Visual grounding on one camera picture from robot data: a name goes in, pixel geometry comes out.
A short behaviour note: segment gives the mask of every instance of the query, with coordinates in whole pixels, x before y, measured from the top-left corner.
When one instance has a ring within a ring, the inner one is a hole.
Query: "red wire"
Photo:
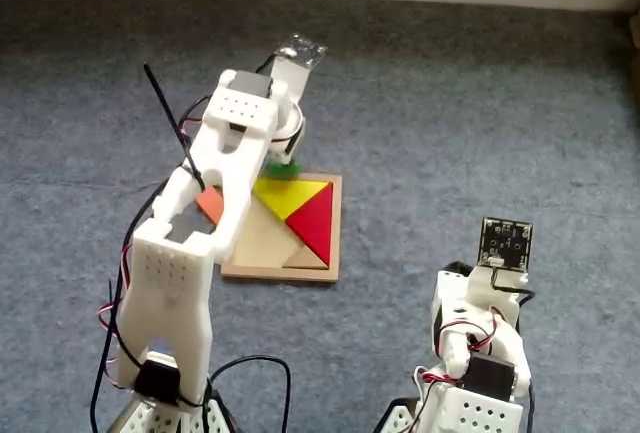
[[[186,136],[187,132],[184,129],[185,123],[202,123],[202,118],[185,118],[180,122],[180,124],[178,125],[178,127],[180,128],[180,133]]]
[[[131,282],[131,277],[129,276],[129,263],[127,263],[127,252],[131,248],[132,244],[129,243],[122,249],[122,254],[120,255],[120,269],[122,270],[122,275],[124,279],[125,288],[129,288],[129,283]]]
[[[471,325],[474,326],[476,328],[478,328],[480,331],[482,331],[485,335],[485,338],[489,336],[489,332],[487,332],[487,330],[485,330],[484,328],[482,328],[480,325],[476,325],[475,323],[472,323],[471,321],[468,320],[454,320],[451,323],[447,323],[446,325],[440,327],[440,331],[438,332],[438,343],[435,345],[436,346],[436,356],[438,358],[440,358],[440,336],[442,335],[442,332],[444,330],[446,330],[447,328],[450,328],[452,326],[455,325]]]
[[[423,373],[422,379],[426,383],[433,383],[434,381],[444,381],[445,383],[454,384],[456,382],[456,380],[451,378],[449,375],[439,376],[439,375],[436,375],[435,373]]]
[[[480,351],[482,348],[484,348],[485,346],[487,346],[489,343],[491,343],[491,341],[493,341],[493,338],[496,335],[496,330],[498,329],[498,322],[496,321],[496,316],[495,314],[493,315],[493,319],[491,321],[491,326],[492,326],[492,330],[491,333],[488,333],[484,328],[482,328],[480,325],[477,325],[475,323],[472,323],[470,321],[467,320],[455,320],[452,321],[451,323],[447,323],[446,325],[442,326],[440,328],[440,332],[438,333],[438,344],[436,345],[436,356],[438,358],[440,358],[440,335],[442,335],[442,332],[446,329],[449,328],[451,326],[455,326],[455,325],[471,325],[474,326],[476,328],[478,328],[479,330],[481,330],[484,334],[485,337],[480,340],[477,343],[474,343],[473,345],[470,346],[470,350],[473,351]]]

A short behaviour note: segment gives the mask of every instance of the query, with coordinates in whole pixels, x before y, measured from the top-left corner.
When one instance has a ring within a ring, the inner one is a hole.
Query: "black cable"
[[[291,404],[291,369],[286,361],[278,358],[277,356],[269,356],[269,355],[251,355],[251,356],[243,356],[241,358],[237,358],[229,363],[222,365],[213,374],[209,377],[209,382],[213,384],[213,382],[220,376],[222,373],[227,371],[229,368],[233,368],[236,365],[241,363],[246,363],[249,361],[268,361],[271,363],[277,363],[278,365],[284,368],[284,372],[287,378],[287,386],[286,393],[284,399],[284,411],[282,412],[282,427],[280,429],[281,433],[286,433],[287,431],[287,423],[289,422],[289,406]]]
[[[533,415],[536,411],[536,395],[533,393],[533,380],[529,380],[529,412],[527,413],[527,433],[533,433]]]
[[[187,118],[189,118],[189,115],[191,114],[191,112],[193,110],[195,110],[200,103],[202,103],[203,101],[210,100],[210,99],[211,99],[211,95],[204,95],[202,98],[200,98],[200,99],[194,101],[193,103],[191,103],[191,105],[186,110],[184,110],[184,113],[182,114],[182,116],[178,120],[178,126],[181,125],[182,123],[184,123],[184,121]]]
[[[264,70],[267,69],[267,67],[273,63],[273,60],[276,59],[276,54],[275,53],[271,53],[266,60],[264,60],[264,63],[262,63],[258,68],[256,68],[256,73],[262,73]]]
[[[133,220],[129,224],[129,228],[127,228],[127,232],[124,236],[124,241],[122,242],[122,250],[131,242],[131,237],[133,236],[133,230],[136,225],[145,214],[145,212],[153,203],[153,200],[156,196],[158,196],[165,185],[169,181],[169,178],[165,179],[160,185],[156,187],[155,190],[149,195],[149,198],[144,202],[138,213],[134,216]],[[107,358],[109,356],[109,348],[111,347],[111,337],[116,331],[116,316],[118,314],[118,307],[120,306],[120,297],[122,295],[122,284],[123,284],[123,271],[119,267],[118,268],[118,279],[116,281],[116,290],[113,295],[113,307],[111,308],[111,317],[109,319],[109,326],[107,328],[107,333],[105,335],[104,347],[102,349],[102,356],[100,357],[100,364],[98,365],[98,374],[96,375],[96,381],[93,387],[93,394],[91,395],[91,404],[89,406],[89,417],[91,419],[91,431],[93,433],[98,433],[98,424],[96,421],[96,406],[98,404],[98,396],[100,394],[100,385],[102,384],[102,377],[104,376],[104,370],[107,364]]]
[[[182,137],[182,133],[180,133],[180,128],[178,128],[178,125],[176,123],[176,119],[173,117],[173,113],[171,112],[171,108],[169,107],[169,103],[167,103],[167,99],[164,96],[164,93],[162,92],[162,89],[160,88],[160,85],[158,84],[158,80],[156,80],[156,77],[154,76],[153,72],[151,71],[151,67],[147,63],[144,64],[144,72],[147,74],[147,78],[149,78],[149,82],[151,83],[151,86],[153,87],[153,90],[156,92],[156,96],[158,97],[158,100],[160,101],[160,104],[162,105],[162,109],[163,109],[167,119],[169,120],[169,124],[171,124],[171,128],[173,129],[173,133],[176,135],[176,138],[178,138],[178,141],[180,142],[180,146],[182,146],[182,150],[184,151],[184,155],[187,157],[187,161],[189,161],[189,165],[191,166],[191,170],[193,172],[193,177],[198,182],[198,185],[200,185],[200,189],[202,191],[204,191],[205,190],[205,185],[204,185],[204,181],[202,180],[202,175],[200,174],[200,171],[198,171],[198,169],[196,168],[196,164],[194,163],[193,158],[191,157],[191,153],[189,153],[189,148],[188,148],[187,144],[185,143],[184,138]]]
[[[493,273],[491,273],[491,288],[496,291],[504,291],[505,293],[517,293],[520,295],[525,295],[518,303],[520,306],[524,305],[528,301],[532,300],[536,296],[536,292],[533,290],[527,290],[526,288],[512,288],[510,286],[497,286],[496,280],[498,279],[498,269],[493,268]]]
[[[415,418],[413,419],[413,422],[407,428],[404,428],[403,430],[401,430],[400,433],[411,433],[411,430],[413,430],[415,428],[415,426],[418,424],[418,420],[420,419],[420,416],[422,415],[422,412],[427,407],[427,400],[429,399],[429,394],[431,393],[431,388],[433,388],[436,383],[446,383],[446,382],[444,382],[444,381],[432,381],[431,382],[431,384],[429,385],[429,388],[427,388],[427,394],[425,395],[424,400],[422,401],[422,406],[420,407],[420,410],[418,411],[418,413],[416,414]]]

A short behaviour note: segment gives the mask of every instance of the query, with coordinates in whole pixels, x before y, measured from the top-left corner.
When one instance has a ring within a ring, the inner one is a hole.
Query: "wire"
[[[415,370],[413,370],[413,375],[411,379],[413,380],[413,384],[418,388],[418,396],[420,397],[420,401],[424,400],[424,391],[422,391],[422,385],[418,382],[418,375],[422,375],[427,372],[427,368],[425,366],[416,366]]]
[[[191,105],[189,105],[189,107],[184,110],[184,113],[182,113],[182,116],[180,116],[180,120],[178,121],[178,125],[180,125],[181,123],[184,123],[184,121],[189,118],[189,115],[191,114],[191,112],[193,110],[195,110],[198,105],[200,103],[202,103],[203,101],[207,101],[211,99],[211,95],[204,95],[202,98],[197,99],[196,101],[194,101],[193,103],[191,103]]]
[[[264,70],[267,69],[267,67],[273,63],[273,61],[276,59],[276,54],[275,53],[271,53],[266,60],[264,60],[264,63],[262,63],[258,68],[256,68],[256,73],[262,73]]]
[[[287,423],[289,422],[289,407],[291,404],[291,369],[286,361],[278,358],[277,356],[269,356],[269,355],[250,355],[243,356],[241,358],[237,358],[229,363],[222,365],[213,374],[209,377],[209,382],[213,384],[213,382],[220,376],[222,373],[227,371],[230,368],[233,368],[236,365],[240,365],[242,363],[247,363],[249,361],[268,361],[270,363],[277,363],[282,366],[286,376],[286,392],[284,399],[284,410],[282,412],[282,427],[280,429],[281,433],[286,433],[287,431]]]
[[[413,430],[413,428],[415,428],[415,426],[418,424],[418,421],[420,420],[420,416],[422,416],[422,412],[424,411],[424,409],[427,406],[427,400],[429,399],[429,394],[431,393],[431,389],[437,383],[441,383],[441,382],[440,381],[431,382],[431,384],[429,385],[429,388],[427,388],[427,394],[424,397],[424,401],[422,402],[422,406],[420,407],[420,410],[416,414],[416,417],[413,419],[413,421],[411,422],[411,424],[409,426],[407,426],[406,428],[400,430],[398,433],[410,433],[411,430]]]
[[[468,321],[468,320],[454,320],[454,321],[452,321],[452,322],[450,322],[450,323],[447,323],[446,325],[442,325],[442,326],[440,327],[440,329],[438,330],[438,335],[437,335],[438,343],[435,345],[435,347],[436,347],[436,348],[435,348],[435,350],[436,350],[436,356],[437,356],[438,358],[440,358],[440,335],[442,335],[442,332],[443,332],[444,330],[446,330],[447,328],[450,328],[450,327],[452,327],[452,326],[456,326],[456,325],[470,325],[470,326],[473,326],[473,327],[475,327],[475,328],[478,328],[480,331],[482,331],[482,333],[484,333],[484,339],[483,339],[482,341],[486,340],[487,338],[491,338],[491,339],[493,339],[492,335],[491,335],[487,330],[485,330],[484,328],[482,328],[480,325],[477,325],[477,324],[475,324],[475,323],[473,323],[473,322],[471,322],[471,321]]]
[[[491,273],[491,288],[493,288],[496,291],[503,291],[505,293],[516,293],[519,295],[525,295],[525,297],[519,301],[520,306],[529,302],[536,296],[535,291],[527,290],[526,288],[512,288],[510,286],[497,286],[496,285],[497,279],[498,279],[498,269],[494,267],[493,273]]]
[[[167,117],[167,120],[169,120],[169,124],[171,125],[171,128],[173,129],[173,132],[176,135],[176,138],[178,138],[178,141],[180,142],[180,146],[182,146],[184,155],[186,156],[187,161],[189,162],[189,166],[191,167],[191,174],[198,182],[198,185],[200,185],[200,189],[204,191],[205,186],[204,186],[204,181],[202,180],[202,175],[200,174],[200,171],[198,171],[198,169],[196,168],[196,164],[194,163],[193,158],[191,157],[191,153],[189,153],[189,147],[187,146],[184,138],[182,137],[182,134],[180,133],[180,128],[178,128],[178,125],[176,124],[176,120],[173,117],[173,113],[171,112],[171,108],[169,107],[169,103],[167,103],[167,98],[164,96],[164,93],[162,92],[162,89],[158,84],[158,80],[156,80],[156,77],[151,71],[151,67],[147,63],[144,64],[144,72],[147,74],[147,78],[149,78],[149,82],[151,83],[153,90],[156,92],[156,96],[158,97],[158,100],[162,105],[162,109],[165,113],[165,116]]]
[[[527,433],[533,433],[533,415],[536,411],[536,395],[533,393],[533,380],[529,380],[529,412],[527,413]]]

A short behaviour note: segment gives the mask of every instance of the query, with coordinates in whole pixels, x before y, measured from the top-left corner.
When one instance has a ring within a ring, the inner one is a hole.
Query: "white robotic arm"
[[[485,218],[478,265],[438,272],[432,348],[441,362],[416,369],[419,399],[390,408],[375,433],[519,431],[516,399],[531,394],[531,372],[518,296],[533,295],[525,289],[532,234],[528,223]]]
[[[271,76],[225,71],[189,148],[190,160],[173,171],[153,202],[153,217],[133,234],[131,280],[118,315],[117,382],[135,390],[138,400],[153,401],[166,425],[184,425],[190,421],[184,415],[195,416],[203,402],[212,341],[213,266],[232,254],[265,158],[291,161],[305,126],[298,101],[310,68],[324,51],[294,35],[274,53]],[[167,238],[172,219],[203,186],[197,173],[205,187],[222,188],[224,211],[211,234],[194,231],[184,242],[173,241]],[[157,339],[168,344],[171,356],[148,351]],[[110,431],[148,431],[135,429],[135,419],[126,412],[124,416]]]

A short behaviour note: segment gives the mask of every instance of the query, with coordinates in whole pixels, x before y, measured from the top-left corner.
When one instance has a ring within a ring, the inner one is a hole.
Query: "natural wood piece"
[[[234,255],[229,263],[222,265],[222,276],[233,278],[253,278],[260,280],[299,280],[334,283],[338,280],[340,266],[340,220],[342,209],[342,177],[323,174],[301,174],[297,179],[308,181],[328,181],[333,184],[332,222],[331,222],[331,253],[330,264],[327,269],[314,268],[284,268],[265,266],[243,266],[236,264]]]
[[[307,245],[302,245],[282,266],[284,268],[314,268],[318,270],[329,268],[329,265],[318,258],[318,255],[311,251]]]
[[[303,243],[261,202],[254,199],[231,262],[239,267],[280,268]]]

